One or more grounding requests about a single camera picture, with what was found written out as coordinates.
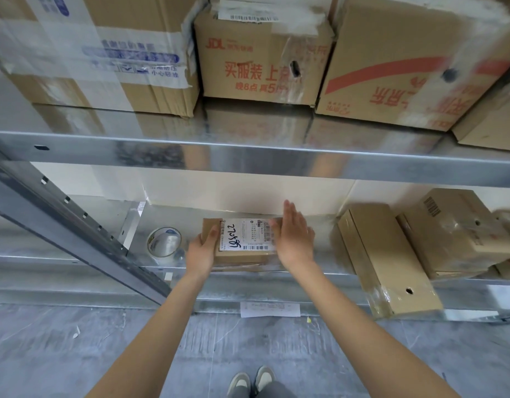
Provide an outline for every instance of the metal upright post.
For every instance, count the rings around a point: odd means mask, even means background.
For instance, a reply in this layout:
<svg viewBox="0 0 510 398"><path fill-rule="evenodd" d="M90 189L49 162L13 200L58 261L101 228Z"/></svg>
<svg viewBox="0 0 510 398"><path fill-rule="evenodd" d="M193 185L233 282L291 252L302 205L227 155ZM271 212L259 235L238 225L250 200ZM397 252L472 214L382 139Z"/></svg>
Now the metal upright post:
<svg viewBox="0 0 510 398"><path fill-rule="evenodd" d="M0 152L0 215L161 304L170 287L30 162Z"/></svg>

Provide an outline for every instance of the white shoe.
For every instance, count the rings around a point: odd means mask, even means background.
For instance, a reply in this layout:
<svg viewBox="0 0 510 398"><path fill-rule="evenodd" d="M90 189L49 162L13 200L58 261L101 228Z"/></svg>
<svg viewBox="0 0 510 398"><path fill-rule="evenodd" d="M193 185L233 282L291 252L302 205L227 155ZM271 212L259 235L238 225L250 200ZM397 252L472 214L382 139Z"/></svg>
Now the white shoe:
<svg viewBox="0 0 510 398"><path fill-rule="evenodd" d="M235 377L233 377L231 384L229 384L229 389L227 390L227 397L232 396L233 390L237 387L245 387L247 388L248 394L251 394L250 376L246 373L238 373Z"/></svg>
<svg viewBox="0 0 510 398"><path fill-rule="evenodd" d="M275 381L275 373L268 366L262 366L258 369L257 378L255 379L255 389L257 393L262 391L264 387Z"/></svg>

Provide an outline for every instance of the hand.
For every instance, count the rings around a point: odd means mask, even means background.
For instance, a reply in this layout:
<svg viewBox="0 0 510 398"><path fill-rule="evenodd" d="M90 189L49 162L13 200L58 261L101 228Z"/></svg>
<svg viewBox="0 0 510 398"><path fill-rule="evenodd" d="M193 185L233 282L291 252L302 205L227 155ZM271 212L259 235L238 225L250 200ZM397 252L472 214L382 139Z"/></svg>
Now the hand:
<svg viewBox="0 0 510 398"><path fill-rule="evenodd" d="M288 271L314 263L315 232L307 226L303 214L296 211L294 203L285 201L282 226L275 219L270 220L270 225L279 260Z"/></svg>
<svg viewBox="0 0 510 398"><path fill-rule="evenodd" d="M212 263L215 260L215 244L218 240L218 227L211 227L205 243L201 242L201 234L189 243L186 255L185 275L195 276L205 281L211 273Z"/></svg>

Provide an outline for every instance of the forearm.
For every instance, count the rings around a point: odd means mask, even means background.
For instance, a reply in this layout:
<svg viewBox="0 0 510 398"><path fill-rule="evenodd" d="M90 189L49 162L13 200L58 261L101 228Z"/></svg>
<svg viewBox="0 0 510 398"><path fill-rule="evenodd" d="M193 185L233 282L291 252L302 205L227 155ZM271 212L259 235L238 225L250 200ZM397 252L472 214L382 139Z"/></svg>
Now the forearm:
<svg viewBox="0 0 510 398"><path fill-rule="evenodd" d="M459 397L417 356L374 323L317 265L292 272L372 398Z"/></svg>
<svg viewBox="0 0 510 398"><path fill-rule="evenodd" d="M185 275L86 398L157 398L204 279Z"/></svg>

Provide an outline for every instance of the person's left hand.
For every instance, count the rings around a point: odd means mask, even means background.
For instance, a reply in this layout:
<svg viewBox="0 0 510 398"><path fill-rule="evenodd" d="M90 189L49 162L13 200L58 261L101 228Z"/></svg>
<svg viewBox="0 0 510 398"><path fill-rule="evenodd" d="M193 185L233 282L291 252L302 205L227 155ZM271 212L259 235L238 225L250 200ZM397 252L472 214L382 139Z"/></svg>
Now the person's left hand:
<svg viewBox="0 0 510 398"><path fill-rule="evenodd" d="M218 227L214 225L205 243L201 242L201 234L190 242L185 262L185 275L194 275L200 280L205 281L211 273L212 263L215 260L215 244L218 240Z"/></svg>

